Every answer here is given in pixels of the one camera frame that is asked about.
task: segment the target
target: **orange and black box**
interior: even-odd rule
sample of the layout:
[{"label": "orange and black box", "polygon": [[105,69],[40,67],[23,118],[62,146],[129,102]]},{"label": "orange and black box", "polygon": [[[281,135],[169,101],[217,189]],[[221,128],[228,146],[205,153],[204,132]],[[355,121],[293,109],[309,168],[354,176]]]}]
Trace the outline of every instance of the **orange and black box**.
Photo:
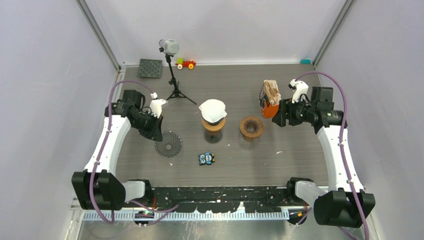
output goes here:
[{"label": "orange and black box", "polygon": [[281,95],[277,81],[264,80],[259,94],[259,104],[262,116],[265,119],[274,117],[279,109]]}]

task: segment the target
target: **blue toy car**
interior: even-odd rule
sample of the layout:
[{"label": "blue toy car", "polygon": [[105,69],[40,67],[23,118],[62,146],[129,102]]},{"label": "blue toy car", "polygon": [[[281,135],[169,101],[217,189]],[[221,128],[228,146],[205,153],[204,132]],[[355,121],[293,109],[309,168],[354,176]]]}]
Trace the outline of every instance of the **blue toy car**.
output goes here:
[{"label": "blue toy car", "polygon": [[199,154],[199,164],[202,165],[212,165],[215,163],[215,156],[213,153],[207,152],[205,154]]}]

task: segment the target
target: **white wall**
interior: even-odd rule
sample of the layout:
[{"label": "white wall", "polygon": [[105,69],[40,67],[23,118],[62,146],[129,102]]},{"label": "white wall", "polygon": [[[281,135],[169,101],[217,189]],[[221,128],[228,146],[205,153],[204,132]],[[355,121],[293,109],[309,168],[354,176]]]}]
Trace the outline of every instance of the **white wall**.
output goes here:
[{"label": "white wall", "polygon": [[116,72],[74,0],[0,7],[0,239],[64,238]]},{"label": "white wall", "polygon": [[299,63],[314,59],[344,0],[94,0],[127,65],[176,57],[198,63]]},{"label": "white wall", "polygon": [[423,239],[423,13],[422,0],[357,1],[318,66],[347,94],[350,150],[384,240]]}]

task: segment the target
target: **toy train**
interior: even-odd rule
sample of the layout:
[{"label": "toy train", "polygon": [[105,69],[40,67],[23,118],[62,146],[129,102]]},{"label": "toy train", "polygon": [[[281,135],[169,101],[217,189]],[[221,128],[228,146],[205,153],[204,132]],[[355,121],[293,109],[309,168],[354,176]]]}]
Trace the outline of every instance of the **toy train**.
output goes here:
[{"label": "toy train", "polygon": [[188,69],[194,69],[196,66],[196,62],[195,61],[183,61],[182,58],[178,58],[176,60],[176,68],[178,69],[183,69],[183,67],[186,67]]}]

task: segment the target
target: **black tripod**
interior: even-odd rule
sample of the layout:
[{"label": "black tripod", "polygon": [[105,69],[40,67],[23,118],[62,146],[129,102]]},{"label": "black tripod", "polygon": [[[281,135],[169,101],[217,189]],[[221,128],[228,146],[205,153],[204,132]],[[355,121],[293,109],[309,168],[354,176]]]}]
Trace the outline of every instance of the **black tripod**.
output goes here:
[{"label": "black tripod", "polygon": [[184,95],[181,90],[178,88],[178,84],[180,83],[179,81],[177,81],[174,77],[174,72],[172,71],[172,67],[171,67],[171,57],[173,57],[173,55],[168,55],[167,53],[165,53],[165,58],[166,58],[166,62],[169,65],[169,70],[171,71],[171,80],[169,81],[169,85],[173,85],[173,91],[172,94],[166,99],[188,99],[190,100],[190,102],[194,103],[195,105],[197,105],[197,103],[195,103],[193,100],[191,100],[188,96]]}]

